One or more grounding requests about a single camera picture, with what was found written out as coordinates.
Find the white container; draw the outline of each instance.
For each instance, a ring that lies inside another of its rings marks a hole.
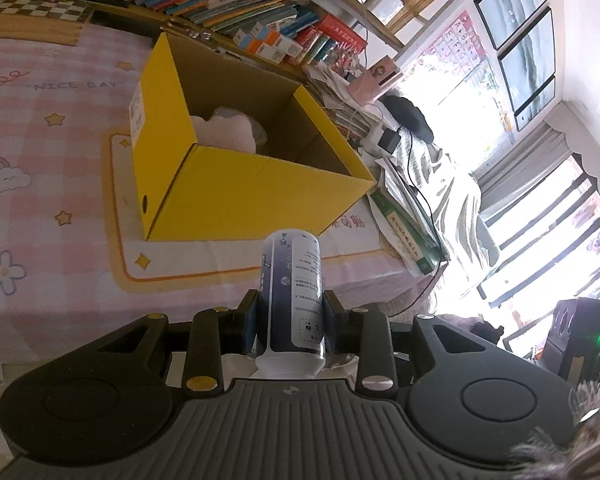
[[[298,229],[264,240],[254,378],[313,379],[324,367],[320,247]]]

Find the can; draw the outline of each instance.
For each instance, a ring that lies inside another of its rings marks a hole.
[[[309,379],[324,367],[320,245],[311,233],[264,240],[256,355],[263,378]]]

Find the pink fabric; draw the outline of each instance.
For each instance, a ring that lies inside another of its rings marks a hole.
[[[57,356],[149,312],[181,321],[235,306],[257,287],[128,294],[109,272],[102,136],[126,123],[151,47],[95,25],[76,47],[0,40],[0,362]],[[377,255],[327,264],[324,278],[348,307],[413,285],[400,261]]]

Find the cloud print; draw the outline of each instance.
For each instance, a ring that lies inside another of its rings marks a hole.
[[[20,168],[2,168],[0,170],[0,193],[8,189],[27,187],[31,177]]]

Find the gray curtain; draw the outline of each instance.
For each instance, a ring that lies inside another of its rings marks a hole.
[[[542,122],[478,179],[480,216],[488,219],[541,181],[569,156],[564,133]]]

